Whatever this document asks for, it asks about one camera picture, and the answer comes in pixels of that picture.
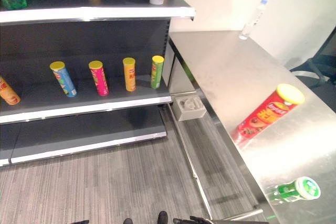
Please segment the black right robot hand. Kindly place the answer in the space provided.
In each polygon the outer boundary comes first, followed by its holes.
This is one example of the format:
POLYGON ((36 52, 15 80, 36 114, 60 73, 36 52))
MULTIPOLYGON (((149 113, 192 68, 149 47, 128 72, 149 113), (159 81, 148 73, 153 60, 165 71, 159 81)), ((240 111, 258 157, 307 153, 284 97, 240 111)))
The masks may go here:
POLYGON ((189 219, 173 218, 174 224, 212 224, 208 219, 196 216, 190 216, 189 219))

